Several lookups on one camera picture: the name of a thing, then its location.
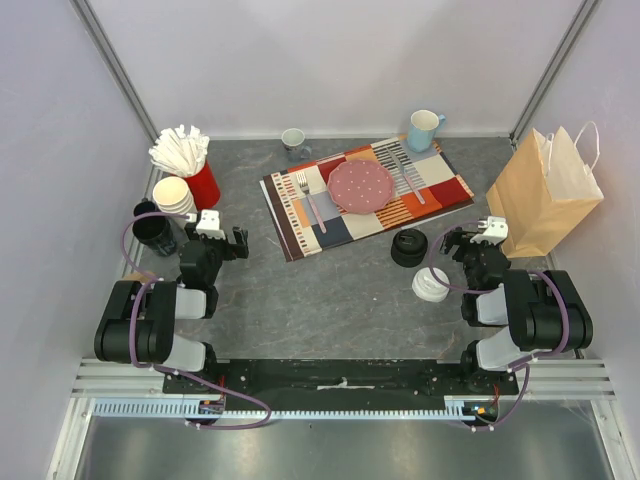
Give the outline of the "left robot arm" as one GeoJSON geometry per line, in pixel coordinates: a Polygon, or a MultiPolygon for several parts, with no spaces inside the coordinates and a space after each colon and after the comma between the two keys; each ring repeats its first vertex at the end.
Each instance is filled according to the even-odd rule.
{"type": "Polygon", "coordinates": [[[162,364],[178,346],[178,319],[210,319],[219,293],[215,286],[225,261],[249,256],[248,231],[235,227],[234,242],[191,231],[178,250],[180,275],[142,292],[134,280],[115,283],[94,337],[94,353],[105,362],[129,364],[130,348],[140,363],[162,364]]]}

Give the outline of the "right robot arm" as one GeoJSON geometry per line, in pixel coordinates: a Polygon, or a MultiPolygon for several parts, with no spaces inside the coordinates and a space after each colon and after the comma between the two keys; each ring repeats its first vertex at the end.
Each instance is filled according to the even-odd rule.
{"type": "Polygon", "coordinates": [[[473,394],[493,383],[494,372],[585,349],[593,339],[591,316],[569,274],[513,269],[501,251],[506,237],[506,221],[489,217],[474,231],[457,225],[437,240],[439,251],[462,265],[467,285],[452,286],[440,273],[436,282],[462,294],[461,315],[469,326],[497,330],[461,355],[458,381],[473,394]]]}

